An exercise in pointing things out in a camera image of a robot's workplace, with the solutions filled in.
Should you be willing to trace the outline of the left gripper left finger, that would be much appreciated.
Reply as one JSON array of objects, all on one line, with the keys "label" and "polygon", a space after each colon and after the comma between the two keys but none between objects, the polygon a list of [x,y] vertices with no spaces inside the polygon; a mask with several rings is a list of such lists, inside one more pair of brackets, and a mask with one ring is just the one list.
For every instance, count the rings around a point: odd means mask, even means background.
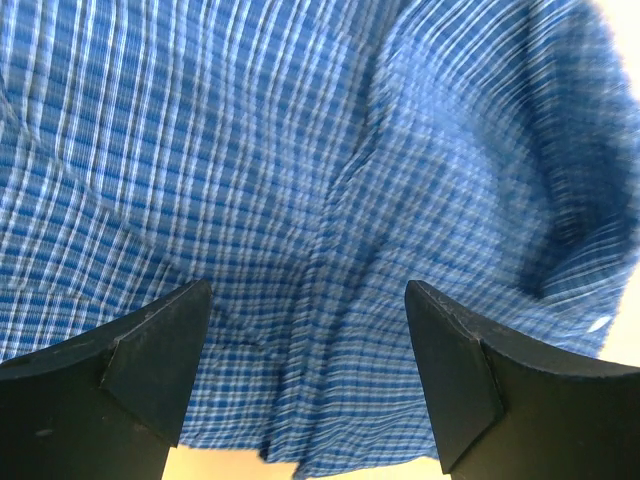
[{"label": "left gripper left finger", "polygon": [[159,479],[180,438],[212,292],[190,282],[1,365],[4,479]]}]

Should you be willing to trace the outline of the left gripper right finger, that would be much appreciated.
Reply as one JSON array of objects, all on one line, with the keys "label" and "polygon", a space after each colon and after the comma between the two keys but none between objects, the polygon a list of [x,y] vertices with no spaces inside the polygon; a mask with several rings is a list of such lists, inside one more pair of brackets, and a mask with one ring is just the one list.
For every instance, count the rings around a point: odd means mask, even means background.
[{"label": "left gripper right finger", "polygon": [[453,479],[635,479],[639,371],[478,315],[422,281],[405,308],[442,471]]}]

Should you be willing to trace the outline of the blue checkered long sleeve shirt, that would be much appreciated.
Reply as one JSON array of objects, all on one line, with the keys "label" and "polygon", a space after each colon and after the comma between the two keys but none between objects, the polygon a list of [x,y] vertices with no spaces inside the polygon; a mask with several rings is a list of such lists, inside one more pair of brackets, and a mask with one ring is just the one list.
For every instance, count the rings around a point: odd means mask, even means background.
[{"label": "blue checkered long sleeve shirt", "polygon": [[409,281],[595,356],[638,255],[589,1],[1,5],[1,356],[207,279],[188,446],[434,456]]}]

